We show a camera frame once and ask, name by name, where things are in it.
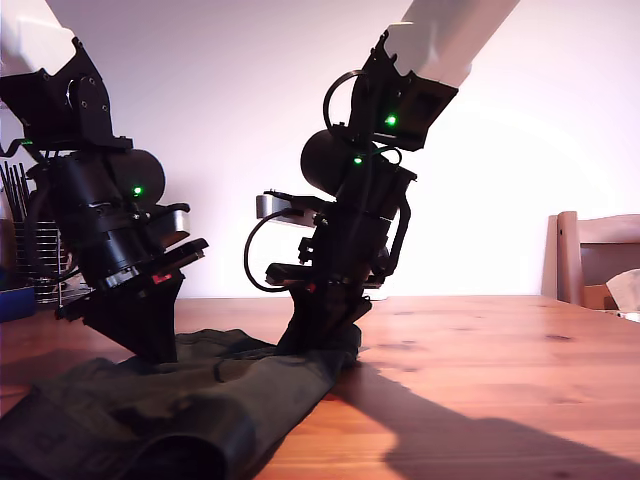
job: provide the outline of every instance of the blue object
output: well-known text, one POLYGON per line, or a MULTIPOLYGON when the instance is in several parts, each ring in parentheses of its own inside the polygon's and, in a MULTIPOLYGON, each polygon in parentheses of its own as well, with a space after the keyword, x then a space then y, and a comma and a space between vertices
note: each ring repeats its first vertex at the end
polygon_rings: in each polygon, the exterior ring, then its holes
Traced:
POLYGON ((0 323, 30 317, 35 313, 36 296, 33 287, 0 292, 0 323))

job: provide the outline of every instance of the wood grain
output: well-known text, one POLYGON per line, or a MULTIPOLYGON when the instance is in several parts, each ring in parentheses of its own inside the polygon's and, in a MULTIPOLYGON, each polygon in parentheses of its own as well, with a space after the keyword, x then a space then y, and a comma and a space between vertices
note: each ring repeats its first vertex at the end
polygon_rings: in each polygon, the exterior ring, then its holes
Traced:
MULTIPOLYGON (((276 341, 288 299, 182 300, 179 331, 276 341)), ((640 479, 640 324, 543 297, 391 298, 360 365, 261 480, 640 479)), ((127 352, 48 315, 0 326, 2 411, 30 381, 127 352)))

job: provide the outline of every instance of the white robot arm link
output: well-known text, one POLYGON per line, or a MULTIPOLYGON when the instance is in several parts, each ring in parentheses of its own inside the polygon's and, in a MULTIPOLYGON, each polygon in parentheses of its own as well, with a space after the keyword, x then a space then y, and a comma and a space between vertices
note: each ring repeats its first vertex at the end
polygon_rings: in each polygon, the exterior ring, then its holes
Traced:
POLYGON ((55 75, 75 55, 74 34, 45 0, 2 0, 0 75, 19 75, 44 68, 55 75))

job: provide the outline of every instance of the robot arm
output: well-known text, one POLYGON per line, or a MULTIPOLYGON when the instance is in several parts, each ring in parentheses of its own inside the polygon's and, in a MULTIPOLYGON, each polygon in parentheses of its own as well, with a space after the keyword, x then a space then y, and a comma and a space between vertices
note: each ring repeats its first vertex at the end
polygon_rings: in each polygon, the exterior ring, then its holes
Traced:
MULTIPOLYGON (((301 169, 311 185, 335 201, 279 192, 257 198, 259 226, 278 218, 283 208, 287 221, 309 225, 313 218, 315 226, 313 237, 300 243, 302 265, 267 269, 273 291, 289 290, 295 305, 279 352, 317 348, 371 309, 364 289, 379 287, 395 271, 411 217, 406 190, 417 178, 383 153, 424 146, 429 127, 457 94, 471 61, 516 4, 415 0, 403 21, 382 34, 362 69, 329 88, 323 105, 327 128, 305 145, 301 169), (328 114, 331 95, 354 76, 349 123, 335 125, 328 114), (387 233, 398 212, 388 252, 387 233)), ((256 285, 248 272, 254 233, 245 247, 245 270, 256 285)))
POLYGON ((56 315, 82 319, 132 352, 176 360, 173 303, 180 268, 201 258, 188 236, 189 206, 158 205, 162 165, 133 141, 115 137, 107 89, 82 42, 62 28, 45 0, 3 0, 0 98, 20 120, 22 145, 35 160, 37 190, 24 222, 29 264, 50 282, 82 273, 93 289, 56 315), (78 269, 51 272, 39 260, 36 229, 47 205, 78 269))

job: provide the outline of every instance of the silver metal plate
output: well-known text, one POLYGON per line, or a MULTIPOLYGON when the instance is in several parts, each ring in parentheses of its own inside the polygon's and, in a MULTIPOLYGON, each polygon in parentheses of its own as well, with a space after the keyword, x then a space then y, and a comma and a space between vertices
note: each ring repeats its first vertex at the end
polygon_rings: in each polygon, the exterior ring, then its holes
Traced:
POLYGON ((149 223, 148 229, 153 236, 160 238, 164 248, 170 247, 191 233, 189 214, 183 210, 174 210, 149 223))
MULTIPOLYGON (((278 212, 285 208, 291 208, 291 202, 273 195, 257 195, 256 196, 256 218, 264 218, 267 215, 278 212)), ((313 210, 305 210, 303 216, 280 216, 273 220, 276 222, 292 223, 303 227, 314 228, 313 217, 316 214, 313 210)))

